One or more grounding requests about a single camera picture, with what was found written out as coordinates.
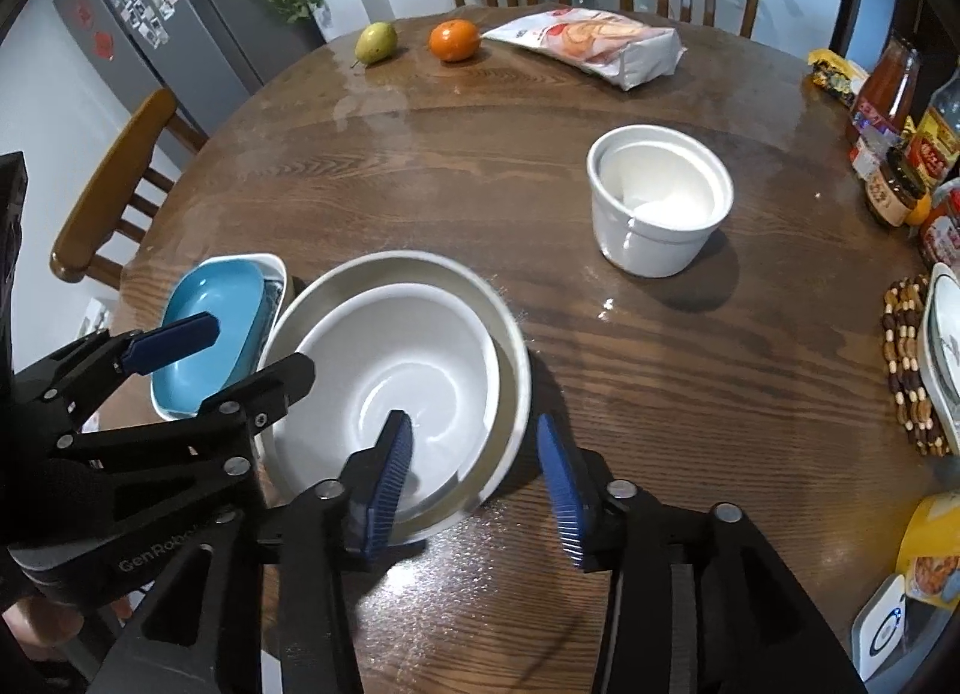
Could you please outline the left hand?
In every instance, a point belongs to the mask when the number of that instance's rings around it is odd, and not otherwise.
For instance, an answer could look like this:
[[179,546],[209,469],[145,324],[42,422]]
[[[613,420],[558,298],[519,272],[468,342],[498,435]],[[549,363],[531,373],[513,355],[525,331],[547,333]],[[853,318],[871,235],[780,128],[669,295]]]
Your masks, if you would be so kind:
[[49,602],[44,596],[25,596],[5,609],[3,621],[23,647],[53,648],[71,641],[82,630],[83,614]]

